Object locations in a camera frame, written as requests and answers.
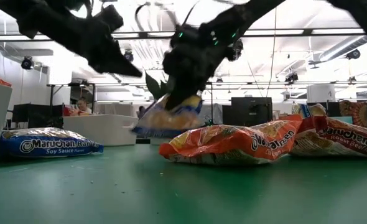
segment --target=blue noodle package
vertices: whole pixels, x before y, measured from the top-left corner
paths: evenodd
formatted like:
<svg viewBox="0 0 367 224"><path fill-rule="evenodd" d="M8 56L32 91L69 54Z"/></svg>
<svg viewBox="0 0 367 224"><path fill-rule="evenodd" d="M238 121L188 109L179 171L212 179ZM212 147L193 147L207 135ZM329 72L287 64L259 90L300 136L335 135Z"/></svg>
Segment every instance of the blue noodle package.
<svg viewBox="0 0 367 224"><path fill-rule="evenodd" d="M148 138L174 138L202 125L198 114L203 101L199 96L191 96L171 111L166 111L168 97L165 95L148 107L132 131Z"/></svg>
<svg viewBox="0 0 367 224"><path fill-rule="evenodd" d="M103 146L59 128L31 128L4 131L0 157L66 157L103 152Z"/></svg>

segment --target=red noodle package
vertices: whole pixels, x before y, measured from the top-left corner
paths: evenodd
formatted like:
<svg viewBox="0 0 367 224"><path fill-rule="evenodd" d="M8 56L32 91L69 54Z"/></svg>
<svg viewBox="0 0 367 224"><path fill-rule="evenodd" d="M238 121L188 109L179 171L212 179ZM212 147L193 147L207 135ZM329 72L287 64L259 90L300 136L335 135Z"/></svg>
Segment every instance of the red noodle package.
<svg viewBox="0 0 367 224"><path fill-rule="evenodd" d="M367 157L367 128L326 116L311 116L303 120L290 153L296 156Z"/></svg>
<svg viewBox="0 0 367 224"><path fill-rule="evenodd" d="M159 148L174 162L212 165L254 165L287 154L301 125L300 115L253 127L215 125L189 130Z"/></svg>

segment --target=green floor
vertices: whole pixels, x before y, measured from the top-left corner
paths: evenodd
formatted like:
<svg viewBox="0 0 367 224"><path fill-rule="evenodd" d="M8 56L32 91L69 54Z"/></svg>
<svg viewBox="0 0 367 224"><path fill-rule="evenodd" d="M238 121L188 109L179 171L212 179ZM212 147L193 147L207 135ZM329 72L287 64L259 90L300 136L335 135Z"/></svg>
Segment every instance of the green floor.
<svg viewBox="0 0 367 224"><path fill-rule="evenodd" d="M367 224L367 160L173 164L149 145L0 166L0 224Z"/></svg>

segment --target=robotic arm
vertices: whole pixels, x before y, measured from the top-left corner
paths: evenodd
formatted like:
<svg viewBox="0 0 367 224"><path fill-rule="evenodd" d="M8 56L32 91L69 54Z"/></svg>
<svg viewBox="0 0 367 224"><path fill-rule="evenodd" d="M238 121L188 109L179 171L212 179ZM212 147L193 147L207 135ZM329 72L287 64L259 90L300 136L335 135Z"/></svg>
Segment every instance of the robotic arm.
<svg viewBox="0 0 367 224"><path fill-rule="evenodd" d="M367 0L328 0L347 10L367 34ZM251 0L234 5L198 29L186 24L177 26L165 54L164 71L172 85L166 109L170 110L190 95L203 91L207 80L248 28L284 0Z"/></svg>
<svg viewBox="0 0 367 224"><path fill-rule="evenodd" d="M85 5L88 16L70 13ZM66 49L87 59L99 73L118 73L141 77L142 72L121 54L111 33L123 26L123 18L114 6L91 15L89 0L0 0L0 9L17 20L19 32L33 39L38 32Z"/></svg>

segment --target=orange noodle package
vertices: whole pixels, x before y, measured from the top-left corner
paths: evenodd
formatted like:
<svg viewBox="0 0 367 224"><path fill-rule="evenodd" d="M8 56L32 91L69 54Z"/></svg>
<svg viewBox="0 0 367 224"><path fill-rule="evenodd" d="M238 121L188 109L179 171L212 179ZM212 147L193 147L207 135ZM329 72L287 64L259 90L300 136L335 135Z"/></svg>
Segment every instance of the orange noodle package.
<svg viewBox="0 0 367 224"><path fill-rule="evenodd" d="M367 128L326 116L311 116L303 120L290 153L307 157L367 157Z"/></svg>
<svg viewBox="0 0 367 224"><path fill-rule="evenodd" d="M286 155L301 125L291 115L253 127L215 125L187 131L159 148L174 162L220 166L265 164Z"/></svg>
<svg viewBox="0 0 367 224"><path fill-rule="evenodd" d="M168 97L165 95L148 107L132 131L149 138L174 138L202 125L198 114L203 101L199 96L191 96L171 111L166 111Z"/></svg>

